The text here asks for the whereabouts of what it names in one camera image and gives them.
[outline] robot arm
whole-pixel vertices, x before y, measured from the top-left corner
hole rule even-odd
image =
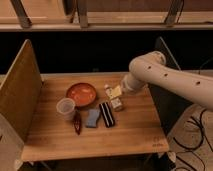
[[[134,58],[122,80],[124,92],[137,91],[146,83],[163,87],[213,111],[213,78],[168,68],[165,56],[154,51]]]

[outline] plate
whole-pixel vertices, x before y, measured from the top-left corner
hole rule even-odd
[[[77,83],[67,90],[66,96],[75,101],[76,107],[84,107],[95,100],[96,90],[91,84]]]

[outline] cup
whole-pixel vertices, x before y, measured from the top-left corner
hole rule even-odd
[[[61,99],[56,105],[57,111],[64,116],[67,121],[73,120],[75,115],[75,101],[70,98]]]

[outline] wooden tabletop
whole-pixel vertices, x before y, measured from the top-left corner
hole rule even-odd
[[[98,108],[99,103],[108,101],[104,85],[115,87],[122,78],[123,74],[103,74],[45,79],[21,159],[43,161],[168,151],[147,87],[137,94],[121,97],[124,109],[113,111],[114,127],[106,128],[102,116],[97,128],[85,127],[88,109]],[[79,109],[82,131],[77,135],[73,124],[65,121],[55,106],[65,97],[67,89],[79,82],[92,84],[97,90],[97,99],[90,106]]]

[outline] blue sponge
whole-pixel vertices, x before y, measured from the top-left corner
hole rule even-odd
[[[86,121],[86,127],[96,128],[97,120],[100,117],[100,110],[98,109],[89,109],[89,116]]]

